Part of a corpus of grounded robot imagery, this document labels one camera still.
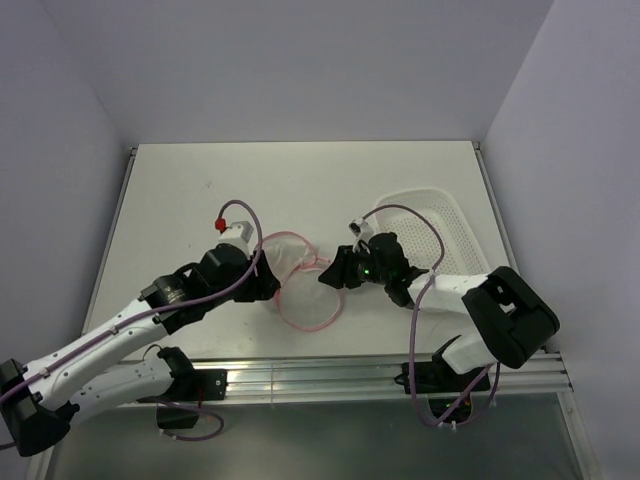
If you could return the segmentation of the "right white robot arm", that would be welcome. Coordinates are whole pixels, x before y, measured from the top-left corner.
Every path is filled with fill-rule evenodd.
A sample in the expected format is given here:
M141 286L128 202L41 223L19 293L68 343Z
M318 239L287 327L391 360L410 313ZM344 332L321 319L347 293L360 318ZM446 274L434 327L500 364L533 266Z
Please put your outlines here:
M514 269L439 274L412 265L394 233L340 246L319 282L336 290L376 284L401 308L468 316L474 331L445 343L432 368L435 383L446 390L486 365L520 368L560 329L557 315Z

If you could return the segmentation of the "white mesh laundry bag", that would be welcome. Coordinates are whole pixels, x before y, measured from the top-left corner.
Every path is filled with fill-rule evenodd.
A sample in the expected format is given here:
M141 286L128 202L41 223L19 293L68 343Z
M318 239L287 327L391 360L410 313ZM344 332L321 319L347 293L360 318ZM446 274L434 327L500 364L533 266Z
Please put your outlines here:
M263 253L280 282L271 310L290 327L313 333L332 325L344 309L344 294L321 284L319 276L331 261L302 235L279 231L267 235Z

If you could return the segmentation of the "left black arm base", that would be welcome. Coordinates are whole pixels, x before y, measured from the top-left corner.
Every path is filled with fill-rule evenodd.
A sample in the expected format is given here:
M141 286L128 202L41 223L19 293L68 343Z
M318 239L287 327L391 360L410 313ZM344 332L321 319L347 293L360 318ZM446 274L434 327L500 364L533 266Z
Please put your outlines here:
M173 403L195 403L201 409L206 401L225 399L227 371L225 369L196 369L185 379L177 380L176 386L160 396ZM156 425L162 430L190 430L196 426L203 413L187 411L178 407L160 404L156 409Z

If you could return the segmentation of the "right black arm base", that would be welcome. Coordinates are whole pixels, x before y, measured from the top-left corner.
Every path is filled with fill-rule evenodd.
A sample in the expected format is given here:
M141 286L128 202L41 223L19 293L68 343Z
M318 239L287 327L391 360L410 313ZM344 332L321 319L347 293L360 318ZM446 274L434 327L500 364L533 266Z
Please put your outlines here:
M452 394L449 397L428 400L429 407L434 417L440 417L453 404L456 398L467 386L481 373L482 368L476 368L463 375L455 373L446 363L424 361L415 363L416 394ZM404 393L410 395L409 364L401 364L401 373L394 377L394 382L403 387ZM473 392L486 392L491 389L489 375L485 374L474 386ZM445 420L446 423L464 422L470 419L473 413L473 404L469 394L461 404Z

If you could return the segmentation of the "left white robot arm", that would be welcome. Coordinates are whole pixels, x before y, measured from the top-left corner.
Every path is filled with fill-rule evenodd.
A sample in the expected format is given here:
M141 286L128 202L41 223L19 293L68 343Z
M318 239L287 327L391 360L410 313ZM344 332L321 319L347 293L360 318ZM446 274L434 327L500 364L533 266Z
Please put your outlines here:
M270 300L279 287L263 250L247 255L219 245L158 277L111 320L60 350L28 363L2 362L1 416L11 447L22 457L52 447L84 405L106 401L94 388L105 370L228 301Z

